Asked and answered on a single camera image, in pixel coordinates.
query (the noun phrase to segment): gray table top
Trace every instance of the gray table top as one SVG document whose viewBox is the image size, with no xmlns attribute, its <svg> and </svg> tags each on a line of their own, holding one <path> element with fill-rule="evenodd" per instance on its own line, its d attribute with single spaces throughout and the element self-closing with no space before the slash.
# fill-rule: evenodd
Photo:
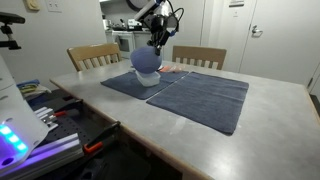
<svg viewBox="0 0 320 180">
<path fill-rule="evenodd" d="M 226 136 L 100 84 L 130 66 L 123 61 L 51 81 L 214 179 L 320 179 L 319 118 L 304 86 L 185 65 L 249 83 L 236 131 Z"/>
</svg>

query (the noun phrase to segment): blue towel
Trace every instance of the blue towel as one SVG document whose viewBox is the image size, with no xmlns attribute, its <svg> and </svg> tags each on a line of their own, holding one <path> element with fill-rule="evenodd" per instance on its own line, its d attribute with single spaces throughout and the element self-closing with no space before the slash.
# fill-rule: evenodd
<svg viewBox="0 0 320 180">
<path fill-rule="evenodd" d="M 248 88 L 245 82 L 192 72 L 147 103 L 231 135 Z"/>
<path fill-rule="evenodd" d="M 159 74 L 161 75 L 160 83 L 152 87 L 142 86 L 134 72 L 128 72 L 120 76 L 110 78 L 106 81 L 101 82 L 101 84 L 122 93 L 128 94 L 132 97 L 145 100 L 155 95 L 162 89 L 168 87 L 170 84 L 177 81 L 181 77 L 185 76 L 186 74 L 188 74 L 188 72 L 165 72 Z"/>
</svg>

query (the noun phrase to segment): chair backrest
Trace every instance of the chair backrest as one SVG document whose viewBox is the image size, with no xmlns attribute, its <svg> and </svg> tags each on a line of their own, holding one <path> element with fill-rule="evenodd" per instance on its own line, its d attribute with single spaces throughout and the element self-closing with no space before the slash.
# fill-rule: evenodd
<svg viewBox="0 0 320 180">
<path fill-rule="evenodd" d="M 206 61 L 209 61 L 209 68 L 213 67 L 213 63 L 217 62 L 217 69 L 221 70 L 226 57 L 227 50 L 207 48 L 207 47 L 192 47 L 192 46 L 173 46 L 172 61 L 191 64 L 191 60 L 195 66 L 204 67 Z"/>
<path fill-rule="evenodd" d="M 74 47 L 67 49 L 67 52 L 77 71 L 82 71 L 83 65 L 90 69 L 122 60 L 116 43 Z"/>
</svg>

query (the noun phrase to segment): white appliance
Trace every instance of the white appliance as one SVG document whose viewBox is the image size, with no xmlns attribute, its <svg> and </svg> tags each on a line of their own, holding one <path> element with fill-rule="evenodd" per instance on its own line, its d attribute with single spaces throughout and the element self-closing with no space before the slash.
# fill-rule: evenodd
<svg viewBox="0 0 320 180">
<path fill-rule="evenodd" d="M 135 49 L 135 40 L 133 32 L 112 31 L 112 38 L 115 43 L 118 43 L 121 52 L 121 57 L 129 59 L 131 53 Z"/>
</svg>

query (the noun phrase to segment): blue led light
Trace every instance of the blue led light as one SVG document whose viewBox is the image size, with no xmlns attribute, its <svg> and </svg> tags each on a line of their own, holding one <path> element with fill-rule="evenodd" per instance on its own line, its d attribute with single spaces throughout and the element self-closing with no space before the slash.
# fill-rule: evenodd
<svg viewBox="0 0 320 180">
<path fill-rule="evenodd" d="M 19 141 L 19 138 L 16 135 L 12 135 L 11 137 L 9 137 L 9 141 L 15 143 Z"/>
<path fill-rule="evenodd" d="M 8 126 L 0 125 L 0 133 L 2 136 L 17 150 L 26 151 L 28 147 L 19 139 Z"/>
<path fill-rule="evenodd" d="M 10 130 L 7 126 L 0 125 L 0 132 L 1 132 L 3 135 L 7 135 L 7 134 L 10 134 L 10 133 L 11 133 L 11 130 Z"/>
<path fill-rule="evenodd" d="M 19 144 L 19 145 L 17 146 L 17 148 L 18 148 L 20 151 L 23 151 L 23 150 L 27 149 L 27 146 L 26 146 L 25 144 L 21 143 L 21 144 Z"/>
</svg>

